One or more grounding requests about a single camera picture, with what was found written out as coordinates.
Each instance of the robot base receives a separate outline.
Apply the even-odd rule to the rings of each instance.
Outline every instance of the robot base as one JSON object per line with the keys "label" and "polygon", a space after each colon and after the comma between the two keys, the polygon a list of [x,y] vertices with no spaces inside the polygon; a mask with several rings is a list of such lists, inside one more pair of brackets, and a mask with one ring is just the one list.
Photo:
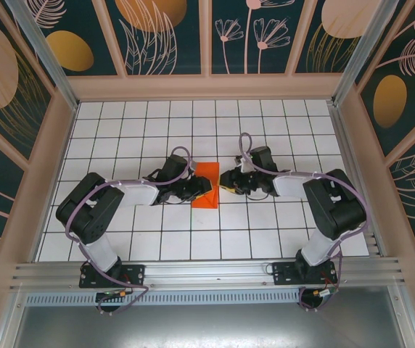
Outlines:
{"label": "robot base", "polygon": [[275,285],[325,285],[325,277],[332,282],[337,282],[337,273],[332,261],[326,261],[314,266],[303,278],[297,271],[295,262],[274,262],[271,264]]}
{"label": "robot base", "polygon": [[[143,285],[144,265],[122,265],[120,267],[119,281],[134,285]],[[112,281],[103,278],[92,266],[84,265],[81,268],[80,282],[78,287],[81,289],[103,289],[103,288],[123,288]]]}

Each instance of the red object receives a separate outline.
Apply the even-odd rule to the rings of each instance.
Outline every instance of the red object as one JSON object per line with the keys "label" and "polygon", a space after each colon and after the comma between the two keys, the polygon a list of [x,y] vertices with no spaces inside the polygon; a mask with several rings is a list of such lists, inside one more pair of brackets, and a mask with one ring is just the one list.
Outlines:
{"label": "red object", "polygon": [[213,190],[205,195],[196,198],[192,202],[193,208],[217,209],[219,204],[219,163],[218,162],[199,162],[196,170],[196,176],[204,176],[209,179]]}

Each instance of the enclosure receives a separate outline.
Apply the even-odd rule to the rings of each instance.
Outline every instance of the enclosure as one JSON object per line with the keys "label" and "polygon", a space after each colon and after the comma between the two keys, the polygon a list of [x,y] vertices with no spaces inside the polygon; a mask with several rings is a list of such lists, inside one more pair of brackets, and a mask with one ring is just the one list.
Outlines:
{"label": "enclosure", "polygon": [[[268,272],[312,237],[310,202],[219,188],[243,132],[368,203],[317,313]],[[103,318],[58,206],[177,146],[218,165],[212,200],[117,210],[106,236],[149,292]],[[0,0],[0,347],[48,344],[415,347],[415,0]]]}

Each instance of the white grid mat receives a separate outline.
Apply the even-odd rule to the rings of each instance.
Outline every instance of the white grid mat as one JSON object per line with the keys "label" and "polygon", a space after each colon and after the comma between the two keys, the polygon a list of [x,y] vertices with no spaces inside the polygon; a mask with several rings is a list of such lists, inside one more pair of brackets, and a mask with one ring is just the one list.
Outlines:
{"label": "white grid mat", "polygon": [[[161,168],[175,146],[185,146],[197,162],[219,162],[223,173],[234,167],[240,131],[252,135],[253,147],[268,145],[279,170],[344,169],[323,100],[82,103],[37,260],[84,260],[54,214],[88,172],[140,178]],[[221,189],[218,210],[190,204],[121,208],[107,235],[122,260],[257,259],[294,257],[314,227],[307,202],[254,202]],[[342,250],[344,256],[369,254],[362,235],[345,241]]]}

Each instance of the orange block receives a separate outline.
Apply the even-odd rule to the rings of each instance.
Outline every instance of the orange block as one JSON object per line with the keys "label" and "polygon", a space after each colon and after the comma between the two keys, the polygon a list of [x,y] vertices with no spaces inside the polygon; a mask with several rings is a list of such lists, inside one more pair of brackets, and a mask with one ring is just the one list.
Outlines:
{"label": "orange block", "polygon": [[198,162],[194,171],[196,176],[204,176],[209,179],[213,190],[205,195],[196,198],[192,202],[193,208],[217,209],[219,203],[219,163],[218,162]]}

